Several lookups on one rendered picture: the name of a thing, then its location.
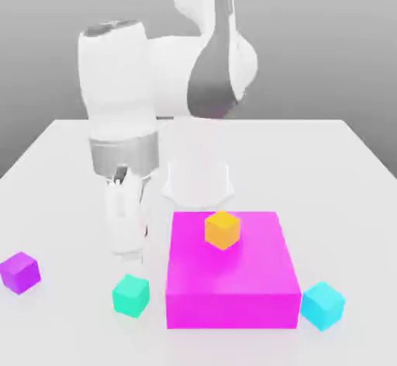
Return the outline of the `small orange cube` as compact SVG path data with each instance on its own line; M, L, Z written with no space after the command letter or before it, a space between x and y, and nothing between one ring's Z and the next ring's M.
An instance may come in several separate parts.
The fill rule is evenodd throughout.
M218 211L205 219L205 241L226 250L240 240L240 219L225 211Z

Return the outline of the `large magenta box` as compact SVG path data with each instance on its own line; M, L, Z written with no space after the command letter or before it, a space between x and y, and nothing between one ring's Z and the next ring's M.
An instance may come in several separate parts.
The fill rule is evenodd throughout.
M207 243L209 212L175 212L165 289L169 329L294 329L302 292L276 212L236 212L240 240Z

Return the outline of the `small purple cube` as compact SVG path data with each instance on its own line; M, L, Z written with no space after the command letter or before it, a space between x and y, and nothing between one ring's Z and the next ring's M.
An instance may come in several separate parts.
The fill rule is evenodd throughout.
M0 263L0 277L4 286L17 295L41 281L37 260L24 252L18 252Z

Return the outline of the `small cyan cube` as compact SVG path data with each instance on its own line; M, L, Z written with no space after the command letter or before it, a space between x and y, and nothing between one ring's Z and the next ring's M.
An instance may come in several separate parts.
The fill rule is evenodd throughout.
M300 313L318 330L324 331L338 322L346 299L324 281L303 292Z

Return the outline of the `small green cube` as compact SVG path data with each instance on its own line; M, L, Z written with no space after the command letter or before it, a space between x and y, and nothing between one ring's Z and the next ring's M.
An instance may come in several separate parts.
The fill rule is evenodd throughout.
M149 281L125 274L112 290L112 303L116 312L139 318L150 301Z

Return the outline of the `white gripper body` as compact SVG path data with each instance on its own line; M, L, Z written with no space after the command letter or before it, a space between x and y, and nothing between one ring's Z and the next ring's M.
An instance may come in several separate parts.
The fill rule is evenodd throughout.
M143 216L141 195L143 181L135 174L116 174L105 187L105 215L116 254L143 250L147 224Z

